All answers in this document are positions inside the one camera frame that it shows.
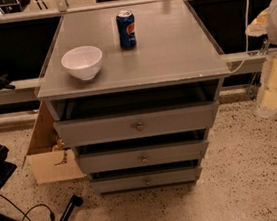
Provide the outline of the cardboard box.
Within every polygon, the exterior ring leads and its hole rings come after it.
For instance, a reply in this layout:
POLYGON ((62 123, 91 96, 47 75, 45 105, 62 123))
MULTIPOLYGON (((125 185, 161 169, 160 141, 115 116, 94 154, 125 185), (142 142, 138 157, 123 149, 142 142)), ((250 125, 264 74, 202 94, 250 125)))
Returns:
POLYGON ((69 181, 84 178, 71 149, 54 130, 54 119, 44 103, 40 104, 26 161, 37 184, 69 181))

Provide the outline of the white bowl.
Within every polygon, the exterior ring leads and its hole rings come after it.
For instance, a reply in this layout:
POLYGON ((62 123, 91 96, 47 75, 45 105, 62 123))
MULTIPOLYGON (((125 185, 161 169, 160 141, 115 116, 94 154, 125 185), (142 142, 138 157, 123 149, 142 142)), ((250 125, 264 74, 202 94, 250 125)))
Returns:
POLYGON ((61 59, 61 65, 71 76, 88 81, 99 73, 102 58, 102 51, 98 47, 85 45, 65 53, 61 59))

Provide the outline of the grey bottom drawer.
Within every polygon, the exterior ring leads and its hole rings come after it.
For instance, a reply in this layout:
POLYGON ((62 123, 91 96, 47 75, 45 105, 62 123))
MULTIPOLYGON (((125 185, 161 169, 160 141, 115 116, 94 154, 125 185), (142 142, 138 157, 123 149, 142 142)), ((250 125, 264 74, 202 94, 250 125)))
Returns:
POLYGON ((198 180, 200 174, 201 167, 191 167, 183 170, 167 170, 165 172, 143 174, 142 176, 93 181, 91 187, 97 193, 103 194, 133 190, 135 188, 192 182, 198 180))

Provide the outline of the grey drawer cabinet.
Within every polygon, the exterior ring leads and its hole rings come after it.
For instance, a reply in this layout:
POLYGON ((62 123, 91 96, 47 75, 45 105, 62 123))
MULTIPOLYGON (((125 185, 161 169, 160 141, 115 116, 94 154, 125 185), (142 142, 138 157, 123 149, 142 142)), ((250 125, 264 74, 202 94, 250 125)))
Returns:
MULTIPOLYGON (((185 2, 132 5, 129 10, 135 15, 137 46, 126 50, 119 46, 117 8, 63 16, 38 93, 54 123, 218 102, 228 67, 185 2), (98 47, 103 55, 99 73, 87 81, 71 76, 61 65, 65 53, 85 45, 98 47)), ((210 128, 67 147, 77 162, 84 154, 208 140, 210 128)), ((118 177, 201 167, 202 158, 86 174, 91 185, 118 177)))

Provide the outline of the grey drawer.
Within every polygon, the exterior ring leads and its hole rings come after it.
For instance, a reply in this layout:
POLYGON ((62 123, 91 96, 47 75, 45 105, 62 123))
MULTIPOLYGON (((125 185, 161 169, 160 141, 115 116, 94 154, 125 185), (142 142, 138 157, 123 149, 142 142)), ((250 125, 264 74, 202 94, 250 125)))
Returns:
POLYGON ((191 161, 204 157, 208 141, 198 140, 81 155, 77 164, 84 173, 191 161))
POLYGON ((212 127, 217 101, 187 107, 57 121, 54 128, 69 147, 187 132, 212 127))
POLYGON ((198 180, 200 174, 201 167, 191 167, 183 170, 167 170, 165 172, 143 174, 142 176, 93 181, 91 187, 97 193, 103 194, 133 190, 135 188, 192 182, 198 180))

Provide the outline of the grey middle drawer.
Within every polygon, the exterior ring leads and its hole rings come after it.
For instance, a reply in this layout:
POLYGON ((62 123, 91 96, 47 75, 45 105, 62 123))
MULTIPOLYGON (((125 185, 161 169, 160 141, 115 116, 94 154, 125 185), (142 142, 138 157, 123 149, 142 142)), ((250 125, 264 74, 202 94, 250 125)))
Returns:
POLYGON ((81 155, 77 164, 84 173, 191 161, 204 157, 208 141, 198 140, 81 155))

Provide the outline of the blue pepsi can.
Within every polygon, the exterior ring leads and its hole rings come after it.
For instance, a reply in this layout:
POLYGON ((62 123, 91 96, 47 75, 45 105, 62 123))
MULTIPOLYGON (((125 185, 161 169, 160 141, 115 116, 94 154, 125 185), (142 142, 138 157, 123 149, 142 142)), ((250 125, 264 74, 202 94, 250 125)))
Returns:
POLYGON ((132 49, 136 46, 135 20, 131 11, 119 11, 116 15, 117 30, 119 32, 120 46, 132 49))

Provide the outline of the grey top drawer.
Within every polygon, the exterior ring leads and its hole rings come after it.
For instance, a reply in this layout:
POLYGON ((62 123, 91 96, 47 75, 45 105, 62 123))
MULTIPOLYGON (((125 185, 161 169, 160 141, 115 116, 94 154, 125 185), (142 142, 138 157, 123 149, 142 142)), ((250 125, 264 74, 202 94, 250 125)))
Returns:
POLYGON ((212 127, 217 101, 187 107, 57 121, 54 128, 69 147, 187 132, 212 127))

